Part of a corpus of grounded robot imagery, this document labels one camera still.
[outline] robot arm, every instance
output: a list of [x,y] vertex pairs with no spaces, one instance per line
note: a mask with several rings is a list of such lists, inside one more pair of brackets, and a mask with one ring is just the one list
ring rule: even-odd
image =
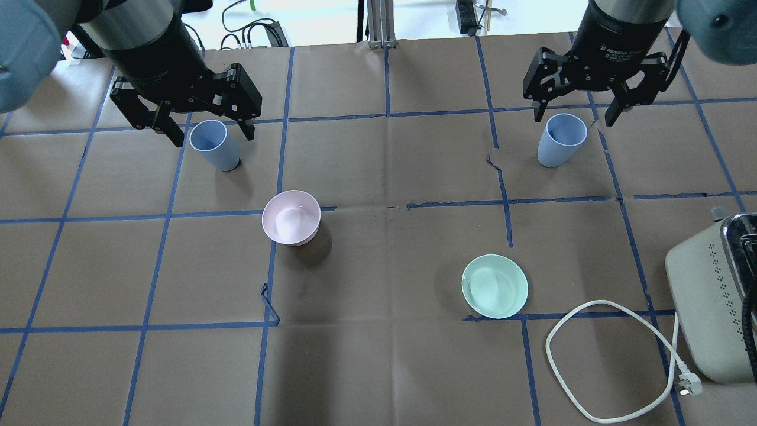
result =
[[[0,31],[9,32],[4,39],[21,39],[19,32],[30,36],[22,26],[32,23],[47,40],[46,49],[31,58],[21,49],[22,43],[2,43],[0,111],[26,103],[55,66],[62,34],[75,22],[82,22],[82,28],[123,74],[114,82],[110,97],[134,128],[150,127],[181,146],[184,133],[170,113],[209,111],[233,119],[243,134],[253,139],[253,120],[260,116],[263,101],[257,87],[240,64],[231,64],[218,74],[209,70],[181,21],[181,11],[186,8],[203,10],[212,3],[0,0]],[[140,98],[157,107],[151,110]]]
[[[685,31],[671,57],[649,55],[678,8]],[[573,90],[612,90],[605,114],[612,126],[635,105],[654,102],[672,82],[691,34],[711,59],[725,64],[757,62],[757,8],[750,0],[590,0],[573,45],[564,55],[541,48],[523,80],[523,97],[541,121],[549,101]],[[643,73],[637,87],[627,80]]]

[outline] white power cord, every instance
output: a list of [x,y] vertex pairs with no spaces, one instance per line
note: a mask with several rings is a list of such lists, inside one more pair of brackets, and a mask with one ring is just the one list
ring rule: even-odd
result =
[[[670,351],[670,368],[668,370],[668,384],[665,386],[665,390],[660,394],[660,396],[657,397],[654,401],[652,401],[648,406],[637,410],[635,412],[632,412],[631,414],[623,415],[620,417],[614,417],[614,418],[598,418],[594,417],[593,415],[589,414],[588,411],[578,402],[578,400],[573,395],[573,392],[570,391],[568,388],[568,385],[565,384],[565,380],[562,379],[562,375],[560,375],[559,371],[557,370],[557,366],[555,365],[555,360],[552,357],[552,349],[550,348],[552,344],[552,338],[555,336],[555,333],[562,327],[562,325],[570,318],[573,318],[574,315],[578,314],[580,311],[583,311],[584,309],[588,308],[589,306],[594,305],[609,305],[613,308],[619,309],[626,314],[629,314],[632,318],[636,318],[638,321],[640,321],[642,324],[646,325],[647,328],[649,328],[654,334],[657,336],[660,341],[665,344],[665,347],[668,348],[668,351]],[[641,415],[645,415],[646,413],[652,411],[655,407],[660,405],[662,401],[665,400],[665,398],[668,397],[668,394],[670,393],[672,387],[673,387],[673,378],[675,373],[675,366],[678,365],[678,370],[681,371],[681,374],[678,376],[679,379],[681,379],[681,382],[679,383],[684,390],[681,391],[681,395],[699,395],[702,392],[702,381],[699,379],[699,377],[696,376],[696,374],[689,371],[688,367],[686,366],[686,363],[683,359],[675,352],[676,346],[678,344],[678,314],[675,315],[675,321],[673,325],[673,344],[671,345],[670,342],[668,342],[665,337],[662,335],[662,333],[659,332],[654,326],[652,326],[649,322],[645,321],[643,318],[641,318],[639,315],[636,315],[635,312],[631,311],[630,309],[627,309],[623,306],[620,306],[619,304],[615,302],[610,302],[609,300],[592,300],[591,302],[586,302],[583,305],[577,306],[575,309],[570,311],[565,317],[563,317],[560,321],[555,324],[555,327],[550,331],[550,333],[547,335],[547,341],[545,343],[545,349],[547,350],[547,360],[550,363],[550,367],[552,368],[552,372],[554,372],[555,377],[557,377],[557,381],[560,382],[560,386],[562,386],[562,389],[565,391],[565,393],[568,395],[568,398],[570,398],[571,402],[573,402],[573,405],[575,408],[578,409],[578,411],[581,412],[586,418],[589,420],[595,422],[595,423],[602,423],[602,424],[610,424],[610,423],[620,423],[621,421],[627,421],[631,420],[633,418],[639,417]]]

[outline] blue tape line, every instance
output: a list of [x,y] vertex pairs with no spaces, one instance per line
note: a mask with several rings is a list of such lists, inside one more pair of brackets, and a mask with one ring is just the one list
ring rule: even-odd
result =
[[95,129],[95,132],[126,132],[130,130],[139,130],[134,127],[103,127],[101,129]]
[[257,362],[257,389],[255,394],[254,418],[255,426],[260,426],[260,411],[263,408],[263,371],[265,371],[266,369],[266,352],[268,352],[268,327],[263,327],[263,336],[260,339],[260,359]]
[[157,248],[157,256],[155,259],[155,268],[152,273],[152,281],[150,282],[150,291],[148,293],[147,305],[145,307],[145,316],[142,319],[142,332],[139,334],[139,345],[137,346],[137,353],[134,360],[134,369],[132,370],[132,380],[129,385],[129,396],[126,399],[126,410],[123,414],[123,426],[129,424],[129,420],[132,414],[132,404],[134,403],[134,392],[136,390],[137,379],[139,378],[139,367],[142,365],[142,353],[145,349],[145,338],[147,337],[148,325],[150,323],[150,314],[152,312],[152,302],[155,298],[155,287],[157,286],[158,275],[160,274],[160,265],[163,262],[163,253],[166,248],[166,239],[168,238],[168,228],[171,222],[171,211],[173,210],[173,202],[176,199],[176,188],[179,186],[179,175],[182,169],[182,163],[184,160],[184,153],[187,146],[187,129],[192,122],[192,113],[187,114],[186,122],[184,123],[184,143],[179,151],[179,159],[176,161],[176,169],[173,172],[173,185],[171,186],[171,196],[168,199],[168,207],[166,209],[166,215],[163,223],[163,233],[160,235],[160,245]]
[[512,248],[512,223],[510,222],[510,201],[507,198],[507,189],[505,188],[505,181],[502,178],[502,169],[494,165],[491,162],[491,157],[486,157],[486,164],[497,169],[497,176],[500,179],[500,192],[502,193],[502,206],[505,209],[505,228],[507,229],[507,244]]
[[[665,32],[668,34],[668,42],[670,42],[671,46],[675,45],[675,42],[673,41],[673,37],[670,34],[670,30],[668,28],[665,28]],[[707,122],[707,117],[705,116],[705,112],[702,109],[702,104],[699,102],[699,98],[696,97],[694,86],[691,84],[691,80],[689,79],[689,75],[686,72],[685,66],[681,65],[680,72],[681,72],[681,76],[684,78],[684,82],[686,82],[686,87],[689,88],[691,97],[694,100],[694,106],[696,106],[696,112],[699,113],[699,119],[702,120],[702,125],[705,127],[705,131],[707,132],[707,137],[709,138],[710,145],[712,145],[712,150],[715,151],[715,156],[718,157],[718,162],[720,162],[720,167],[723,169],[723,174],[725,175],[725,179],[728,181],[728,185],[731,187],[731,191],[734,192],[734,198],[736,198],[736,203],[739,205],[739,208],[741,209],[741,211],[744,212],[746,211],[746,207],[744,207],[744,202],[741,199],[739,190],[736,188],[736,183],[734,182],[734,179],[731,176],[731,172],[728,170],[728,166],[725,164],[725,159],[723,158],[723,155],[720,153],[720,149],[718,148],[718,142],[715,140],[715,135],[712,133],[712,129],[710,129],[709,123]]]
[[386,96],[385,114],[389,117],[391,114],[389,104],[389,48],[384,48],[384,91]]
[[[594,98],[590,92],[587,93],[589,96],[589,103],[592,105],[592,114],[594,115],[594,119],[598,119],[599,114],[597,113],[597,106],[594,104]],[[641,282],[641,288],[644,292],[644,298],[646,299],[647,308],[649,309],[650,314],[650,322],[652,325],[659,330],[659,326],[657,324],[657,317],[655,314],[655,307],[652,303],[652,297],[649,294],[649,287],[647,286],[646,282],[646,275],[644,274],[644,268],[641,264],[641,256],[639,255],[639,249],[636,244],[636,238],[634,236],[634,230],[631,227],[631,219],[628,217],[628,210],[625,207],[625,201],[623,200],[623,192],[620,189],[620,183],[618,181],[618,175],[615,172],[615,166],[612,163],[612,157],[609,154],[609,149],[607,146],[607,139],[605,138],[605,135],[599,131],[600,134],[600,141],[602,142],[602,147],[605,149],[605,159],[607,160],[607,167],[610,169],[610,174],[612,175],[612,184],[615,186],[615,191],[617,192],[618,197],[618,203],[620,205],[620,211],[623,216],[623,223],[625,224],[625,230],[626,234],[628,235],[628,242],[631,244],[631,252],[634,255],[634,262],[636,264],[636,271],[639,275],[639,281]],[[668,360],[665,357],[665,348],[662,345],[662,342],[659,340],[657,342],[657,350],[660,355],[660,359],[662,360],[663,365],[663,371],[668,371]],[[684,416],[683,412],[681,411],[681,405],[678,403],[678,398],[676,395],[673,395],[673,407],[676,412],[676,416],[678,417],[678,423],[680,426],[685,426]]]
[[119,221],[149,221],[151,219],[165,219],[166,215],[134,215],[134,216],[97,216],[90,218],[67,218],[66,222],[119,222]]
[[69,133],[90,133],[89,129],[73,129],[73,130],[34,130],[29,132],[8,132],[3,136],[41,136],[41,135],[62,135]]
[[359,114],[359,115],[332,115],[328,117],[301,117],[290,118],[290,123],[302,123],[307,121],[337,121],[337,120],[363,120],[366,118],[384,117],[383,114]]
[[[668,315],[675,315],[675,311],[672,310],[665,310],[665,311],[654,311],[650,312],[649,310],[646,311],[634,311],[639,316],[651,316],[651,315],[657,315],[657,316],[668,316]],[[474,316],[474,315],[468,315],[467,317],[463,318],[464,322],[481,322],[481,321],[531,321],[531,320],[544,320],[544,319],[560,319],[564,316],[566,316],[567,313],[565,312],[554,312],[554,313],[543,313],[543,314],[515,314],[513,316],[507,317],[507,318],[489,318],[485,317],[483,315],[480,316]],[[575,314],[573,318],[625,318],[629,315],[626,314],[623,311],[600,311],[600,312],[579,312],[578,314]]]
[[534,204],[539,202],[588,202],[588,201],[609,201],[612,200],[611,196],[585,196],[585,197],[562,197],[553,199],[543,198],[527,198],[527,199],[511,199],[510,204]]
[[276,181],[276,193],[282,191],[282,181],[284,179],[284,155],[286,153],[286,132],[289,122],[289,102],[291,100],[291,75],[294,68],[294,48],[289,51],[289,66],[286,77],[286,94],[284,97],[284,122],[282,126],[282,146],[279,152],[279,179]]
[[700,99],[700,104],[727,104],[732,102],[757,102],[757,98]]
[[37,218],[37,219],[1,219],[0,225],[3,224],[56,224],[61,219],[56,218]]
[[531,343],[528,341],[528,325],[521,320],[521,332],[523,334],[523,352],[525,353],[525,368],[528,372],[528,388],[531,390],[531,407],[534,410],[534,425],[541,426],[539,415],[539,399],[536,395],[536,380],[534,379],[534,364],[531,361]]
[[[107,81],[111,81],[113,79],[113,75],[116,72],[115,67],[111,67],[111,74],[108,77]],[[45,263],[45,270],[42,272],[42,279],[39,282],[39,287],[37,288],[37,293],[34,296],[34,303],[32,304],[31,312],[29,313],[29,318],[26,320],[26,328],[29,329],[32,327],[32,323],[34,322],[34,317],[37,313],[37,308],[39,307],[39,300],[42,298],[42,291],[45,289],[45,284],[47,283],[47,278],[50,273],[50,268],[52,267],[52,260],[55,257],[55,251],[58,249],[58,244],[61,241],[61,234],[63,233],[63,226],[65,224],[66,218],[68,217],[68,212],[71,210],[71,204],[73,203],[73,197],[76,194],[76,188],[79,186],[79,179],[81,179],[82,176],[82,170],[84,169],[84,163],[86,162],[87,155],[89,154],[90,146],[92,145],[92,138],[95,136],[95,128],[97,127],[97,122],[100,120],[100,115],[102,114],[102,109],[105,105],[105,99],[107,98],[108,93],[108,87],[106,85],[102,95],[101,95],[101,101],[100,105],[98,106],[97,113],[95,113],[95,119],[92,122],[92,126],[89,128],[89,137],[87,138],[87,143],[84,145],[84,152],[82,153],[82,158],[79,160],[79,168],[76,169],[76,176],[73,179],[73,184],[71,185],[71,191],[68,194],[68,200],[66,201],[66,207],[63,210],[63,217],[61,219],[60,224],[58,225],[58,230],[55,233],[55,238],[53,239],[52,247],[50,248],[50,254],[48,255],[48,260]],[[5,410],[5,403],[8,401],[8,394],[11,392],[13,380],[16,377],[16,372],[18,370],[18,365],[21,362],[21,356],[23,355],[23,348],[26,346],[26,340],[29,338],[29,332],[25,331],[23,333],[23,337],[21,337],[21,344],[18,346],[18,351],[16,352],[16,359],[13,362],[13,367],[11,368],[11,373],[8,377],[8,382],[5,386],[5,391],[3,393],[2,399],[0,399],[0,419],[2,419],[2,413]]]
[[172,213],[171,218],[212,218],[215,216],[254,216],[262,214],[262,210],[195,211],[192,213]]
[[682,194],[643,194],[634,196],[634,199],[675,199],[675,198],[709,198],[709,197],[730,197],[734,194],[732,192],[720,193],[720,194],[708,194],[708,193],[682,193]]
[[420,112],[394,112],[389,117],[424,117],[427,115],[458,115],[458,114],[482,114],[489,112],[488,109],[459,109],[449,111],[420,111]]
[[154,331],[154,330],[220,330],[224,328],[273,327],[271,321],[212,322],[189,324],[148,324],[143,325],[86,325],[67,327],[11,327],[0,328],[0,334],[50,334],[50,333],[101,333],[103,331]]
[[484,90],[486,91],[486,105],[489,107],[489,124],[491,126],[491,135],[494,139],[494,148],[498,149],[500,144],[497,140],[497,125],[494,123],[494,111],[491,102],[491,88],[489,87],[489,76],[486,73],[486,61],[484,60],[484,50],[481,48],[481,39],[475,37],[475,45],[478,50],[478,61],[481,63],[481,73],[484,76]]
[[[287,71],[286,79],[286,95],[284,101],[284,127],[282,129],[282,146],[279,153],[279,177],[276,184],[276,193],[282,191],[282,181],[284,179],[284,157],[286,155],[286,136],[287,136],[287,123],[289,121],[289,99],[291,96],[291,78],[292,69],[294,68],[294,47],[291,48],[289,53],[289,67]],[[273,297],[273,271],[276,266],[276,243],[271,242],[271,252],[268,258],[268,300]],[[263,316],[263,321],[268,322],[269,309],[266,307],[266,313]],[[263,373],[266,369],[266,353],[268,352],[268,326],[263,327],[263,336],[260,338],[260,358],[257,364],[257,387],[255,390],[255,426],[260,425],[260,410],[263,408]]]
[[501,205],[501,199],[490,199],[484,201],[452,201],[452,202],[414,202],[407,203],[407,208],[428,208],[428,207],[462,207],[467,205]]
[[145,327],[147,331],[159,330],[222,330],[227,328],[262,328],[269,324],[265,321],[243,321],[243,322],[215,322],[215,323],[196,323],[196,324],[150,324]]

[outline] metal stand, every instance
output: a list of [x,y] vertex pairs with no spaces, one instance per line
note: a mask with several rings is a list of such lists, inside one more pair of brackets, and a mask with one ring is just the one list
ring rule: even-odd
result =
[[368,6],[368,47],[397,47],[394,38],[394,0],[366,0]]

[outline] black cable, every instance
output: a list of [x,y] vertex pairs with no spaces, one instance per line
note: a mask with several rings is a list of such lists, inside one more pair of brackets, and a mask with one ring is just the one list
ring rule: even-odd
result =
[[241,45],[241,43],[239,42],[239,37],[237,37],[235,34],[229,33],[229,34],[226,34],[225,36],[223,36],[223,38],[221,39],[221,47],[220,47],[221,50],[224,50],[223,42],[225,42],[226,39],[228,39],[229,37],[233,37],[234,40],[237,41],[237,45]]
[[678,40],[676,40],[675,46],[673,47],[673,52],[670,53],[670,58],[668,59],[668,66],[670,67],[672,64],[673,68],[671,69],[670,74],[668,74],[668,78],[662,84],[660,92],[666,91],[673,83],[673,79],[676,74],[678,74],[678,69],[681,68],[681,62],[684,60],[684,53],[686,53],[686,47],[689,45],[690,38],[691,36],[686,30],[682,30],[681,34],[678,36]]
[[254,21],[252,21],[252,22],[248,23],[247,25],[244,25],[243,27],[237,28],[236,30],[230,30],[230,29],[229,29],[229,28],[228,28],[228,27],[226,26],[226,11],[228,11],[228,10],[229,10],[230,8],[233,8],[234,6],[238,5],[239,3],[244,3],[244,2],[246,2],[246,1],[247,1],[247,0],[238,0],[238,1],[236,2],[236,3],[232,3],[232,4],[230,4],[229,6],[227,6],[227,7],[225,8],[225,9],[223,9],[223,12],[221,12],[221,24],[223,25],[223,29],[224,29],[224,30],[226,30],[226,31],[228,31],[228,32],[230,32],[230,33],[236,33],[237,31],[240,31],[240,30],[244,30],[244,29],[245,29],[245,28],[247,28],[247,26],[248,26],[248,25],[250,25],[251,23],[260,22],[260,21],[262,21],[262,20],[270,20],[271,22],[275,22],[275,21],[274,21],[274,20],[273,20],[272,18],[269,18],[269,17],[262,17],[262,18],[260,18],[260,19],[256,19],[256,20],[254,20]]
[[228,27],[226,26],[226,11],[228,11],[228,10],[229,10],[230,8],[233,8],[234,6],[238,5],[239,3],[244,3],[245,1],[246,1],[246,0],[239,0],[238,2],[236,2],[236,3],[232,3],[232,4],[230,4],[229,6],[227,6],[227,7],[225,8],[225,9],[223,9],[223,12],[221,12],[221,24],[223,25],[223,29],[224,29],[224,30],[226,30],[226,31],[229,31],[230,33],[236,33],[237,31],[239,31],[239,30],[241,30],[242,28],[244,28],[244,27],[242,27],[242,28],[238,28],[238,29],[236,29],[236,30],[230,30],[230,29],[229,29],[229,28],[228,28]]
[[749,356],[749,366],[752,367],[752,376],[757,384],[757,348],[752,334],[752,311],[757,305],[757,277],[752,278],[752,283],[744,289],[744,304],[741,308],[741,332],[744,336],[746,354]]
[[[257,27],[257,26],[265,28],[266,31],[268,33],[270,33],[273,36],[273,38],[276,40],[276,44],[278,44],[279,47],[283,47],[284,43],[282,43],[281,37],[279,37],[279,34],[276,32],[276,30],[274,30],[273,27],[271,27],[269,24],[262,23],[262,22],[253,22],[253,23],[248,24],[249,28],[245,27],[245,29],[247,30],[247,43],[248,44],[252,43],[252,29],[255,28],[255,27]],[[245,32],[243,30],[242,31],[242,38],[244,38],[244,34],[245,34]]]
[[198,34],[197,30],[195,30],[194,28],[192,28],[191,25],[186,24],[186,23],[184,24],[184,27],[189,28],[190,30],[192,30],[193,33],[195,33],[195,36],[197,36],[197,41],[198,43],[200,43],[200,49],[202,50],[203,53],[205,53],[205,45],[202,44],[202,39],[200,38],[200,34]]
[[357,0],[357,41],[363,41],[363,17],[365,16],[366,0]]

